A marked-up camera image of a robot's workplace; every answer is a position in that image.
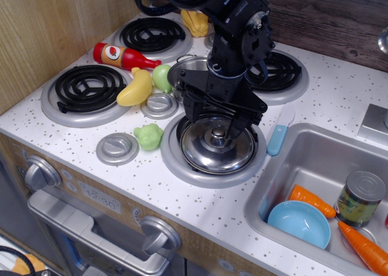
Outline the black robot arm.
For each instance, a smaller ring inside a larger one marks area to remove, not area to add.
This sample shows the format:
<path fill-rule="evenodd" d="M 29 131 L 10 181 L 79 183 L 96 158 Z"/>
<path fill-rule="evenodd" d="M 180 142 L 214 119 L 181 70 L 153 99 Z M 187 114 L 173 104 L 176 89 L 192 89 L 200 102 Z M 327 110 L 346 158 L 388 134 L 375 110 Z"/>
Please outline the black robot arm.
<path fill-rule="evenodd" d="M 213 24 L 213 47 L 205 71 L 183 70 L 182 97 L 187 119 L 195 123 L 204 106 L 211 105 L 231 114 L 227 137 L 237 138 L 245 128 L 259 124 L 267 104 L 250 89 L 247 72 L 260 66 L 275 44 L 268 15 L 268 0 L 168 0 L 160 7 L 146 7 L 135 0 L 140 11 L 160 16 L 174 10 L 201 12 Z"/>

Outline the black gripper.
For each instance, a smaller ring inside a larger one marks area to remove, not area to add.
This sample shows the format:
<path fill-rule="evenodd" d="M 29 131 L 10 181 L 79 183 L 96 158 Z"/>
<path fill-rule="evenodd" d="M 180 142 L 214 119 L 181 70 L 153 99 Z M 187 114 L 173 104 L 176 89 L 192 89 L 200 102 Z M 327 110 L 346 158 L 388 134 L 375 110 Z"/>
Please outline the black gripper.
<path fill-rule="evenodd" d="M 267 104 L 253 93 L 244 74 L 222 76 L 211 70 L 188 71 L 182 80 L 183 105 L 190 122 L 196 122 L 205 104 L 235 112 L 227 130 L 229 139 L 239 137 L 252 124 L 258 125 L 267 111 Z"/>

